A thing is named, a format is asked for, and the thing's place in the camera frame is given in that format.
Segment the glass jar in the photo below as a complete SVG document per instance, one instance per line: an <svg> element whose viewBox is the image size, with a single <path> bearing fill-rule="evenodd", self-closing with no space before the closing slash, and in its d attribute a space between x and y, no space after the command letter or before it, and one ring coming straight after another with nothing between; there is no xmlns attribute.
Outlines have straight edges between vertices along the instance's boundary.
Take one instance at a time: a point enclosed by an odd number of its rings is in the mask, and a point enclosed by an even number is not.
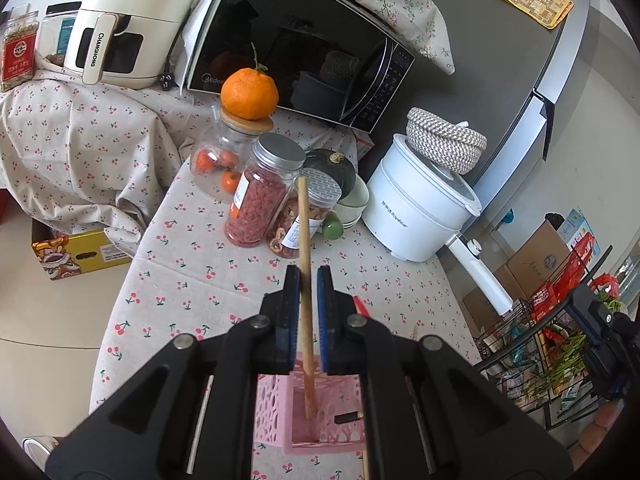
<svg viewBox="0 0 640 480"><path fill-rule="evenodd" d="M278 213L305 161L289 137L262 134L242 172L225 221L225 235L239 247L255 247Z"/></svg>
<svg viewBox="0 0 640 480"><path fill-rule="evenodd" d="M304 168L300 176L306 176L309 195L309 239L316 234L327 213L338 202L342 190L338 183L326 173L313 168ZM298 194L295 188L285 200L273 226L267 232L269 248L283 258L297 258L300 252L300 216Z"/></svg>
<svg viewBox="0 0 640 480"><path fill-rule="evenodd" d="M189 167L193 181L204 193L231 203L255 139L273 130L273 121L268 117L247 121L220 106L212 110L212 125L198 138Z"/></svg>
<svg viewBox="0 0 640 480"><path fill-rule="evenodd" d="M64 65L69 37L81 3L69 2L47 7L47 12L40 24L36 50L54 65Z"/></svg>
<svg viewBox="0 0 640 480"><path fill-rule="evenodd" d="M6 22L0 57L0 90L10 90L33 78L33 53L38 33L38 11Z"/></svg>

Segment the microwave control panel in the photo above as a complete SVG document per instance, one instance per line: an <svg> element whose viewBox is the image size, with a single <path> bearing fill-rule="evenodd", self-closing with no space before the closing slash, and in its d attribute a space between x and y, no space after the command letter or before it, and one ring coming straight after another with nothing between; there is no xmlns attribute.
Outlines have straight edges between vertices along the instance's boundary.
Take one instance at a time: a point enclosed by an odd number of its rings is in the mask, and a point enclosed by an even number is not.
<svg viewBox="0 0 640 480"><path fill-rule="evenodd" d="M378 91L373 95L371 101L356 117L351 126L364 132L371 132L378 122L380 115L391 101L400 86L402 79L409 71L409 67L414 62L415 57L400 44L396 44L396 49L391 55L391 61L386 69L385 78L380 83Z"/></svg>

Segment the spice jar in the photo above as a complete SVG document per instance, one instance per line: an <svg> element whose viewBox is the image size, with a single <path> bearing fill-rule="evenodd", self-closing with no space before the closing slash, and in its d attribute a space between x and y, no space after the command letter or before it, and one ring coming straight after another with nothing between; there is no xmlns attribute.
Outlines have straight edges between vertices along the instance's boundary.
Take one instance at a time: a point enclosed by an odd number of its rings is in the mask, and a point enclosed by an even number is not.
<svg viewBox="0 0 640 480"><path fill-rule="evenodd" d="M304 168L300 176L306 176L309 195L309 238L316 234L327 213L338 202L342 190L338 183L326 173L313 168ZM276 221L267 233L269 248L283 258L297 258L300 243L300 216L298 195L292 190L282 206Z"/></svg>
<svg viewBox="0 0 640 480"><path fill-rule="evenodd" d="M204 193L230 203L255 139L273 130L273 121L268 117L247 121L220 106L212 109L214 120L200 134L189 167L193 181Z"/></svg>
<svg viewBox="0 0 640 480"><path fill-rule="evenodd" d="M262 134L242 172L225 221L225 235L239 247L260 243L305 161L289 137Z"/></svg>
<svg viewBox="0 0 640 480"><path fill-rule="evenodd" d="M37 33L37 10L6 22L2 35L0 90L10 90L33 78L33 53Z"/></svg>

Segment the red label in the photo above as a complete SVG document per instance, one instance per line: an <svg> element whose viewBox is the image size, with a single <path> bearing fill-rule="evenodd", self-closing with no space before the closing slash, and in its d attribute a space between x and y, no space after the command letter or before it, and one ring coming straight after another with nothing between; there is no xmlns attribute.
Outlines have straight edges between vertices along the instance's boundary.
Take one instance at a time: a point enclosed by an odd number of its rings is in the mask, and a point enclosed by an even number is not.
<svg viewBox="0 0 640 480"><path fill-rule="evenodd" d="M2 81L19 76L33 68L35 45L36 34L30 34L19 40L4 44Z"/></svg>

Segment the white ceramic bowl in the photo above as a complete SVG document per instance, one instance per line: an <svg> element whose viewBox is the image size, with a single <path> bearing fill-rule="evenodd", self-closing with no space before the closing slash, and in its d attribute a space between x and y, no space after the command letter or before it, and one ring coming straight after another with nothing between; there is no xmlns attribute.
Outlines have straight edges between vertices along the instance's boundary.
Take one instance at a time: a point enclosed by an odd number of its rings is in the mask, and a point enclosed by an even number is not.
<svg viewBox="0 0 640 480"><path fill-rule="evenodd" d="M360 220L367 203L369 203L369 189L360 176L356 175L355 186L346 197L338 200L333 211L338 215L344 228L349 229Z"/></svg>

